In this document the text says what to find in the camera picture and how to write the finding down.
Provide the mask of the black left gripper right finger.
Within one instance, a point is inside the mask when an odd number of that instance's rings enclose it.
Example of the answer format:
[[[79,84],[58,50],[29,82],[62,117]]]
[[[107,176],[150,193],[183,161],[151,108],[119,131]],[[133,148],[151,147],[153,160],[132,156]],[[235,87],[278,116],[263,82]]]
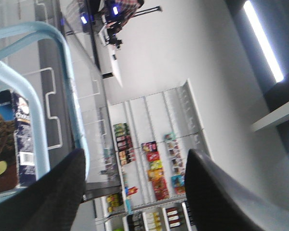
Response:
[[[188,151],[185,189],[199,231],[273,231],[271,204],[228,175],[204,152]]]

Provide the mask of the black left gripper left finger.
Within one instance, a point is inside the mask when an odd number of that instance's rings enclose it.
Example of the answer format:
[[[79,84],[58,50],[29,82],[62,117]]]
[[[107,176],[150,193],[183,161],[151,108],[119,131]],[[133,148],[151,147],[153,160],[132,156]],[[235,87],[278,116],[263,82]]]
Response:
[[[0,231],[69,231],[85,191],[86,158],[75,149],[50,172],[0,203]]]

